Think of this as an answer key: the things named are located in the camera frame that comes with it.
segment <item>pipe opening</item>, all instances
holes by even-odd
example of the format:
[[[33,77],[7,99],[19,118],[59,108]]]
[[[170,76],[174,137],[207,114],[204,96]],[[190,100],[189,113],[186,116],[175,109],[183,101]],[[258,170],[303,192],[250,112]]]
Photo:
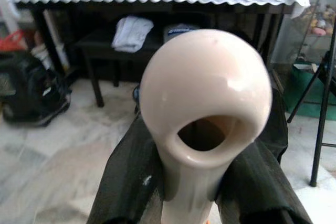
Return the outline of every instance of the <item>pipe opening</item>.
[[[180,139],[190,148],[196,151],[210,151],[219,146],[225,140],[224,132],[214,123],[209,116],[198,119],[186,126],[179,132]]]

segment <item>marble floor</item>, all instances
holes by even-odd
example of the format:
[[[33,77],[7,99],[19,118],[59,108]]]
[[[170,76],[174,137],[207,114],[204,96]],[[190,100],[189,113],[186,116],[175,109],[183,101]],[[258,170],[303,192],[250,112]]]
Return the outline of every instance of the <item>marble floor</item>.
[[[88,80],[72,86],[69,110],[45,128],[18,128],[0,119],[0,223],[82,224],[104,166],[134,119],[133,83],[100,82],[106,106],[97,108]],[[318,186],[311,188],[317,119],[297,116],[289,125],[282,169],[315,224],[334,223],[336,149],[323,147]],[[336,122],[324,141],[336,143]],[[219,224],[214,207],[211,224]]]

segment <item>white towel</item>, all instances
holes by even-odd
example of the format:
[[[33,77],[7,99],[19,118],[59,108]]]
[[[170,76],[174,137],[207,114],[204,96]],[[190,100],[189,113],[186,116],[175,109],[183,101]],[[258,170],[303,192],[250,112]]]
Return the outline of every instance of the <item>white towel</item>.
[[[116,51],[136,52],[141,49],[153,22],[135,16],[127,16],[117,23],[117,31],[112,42]]]

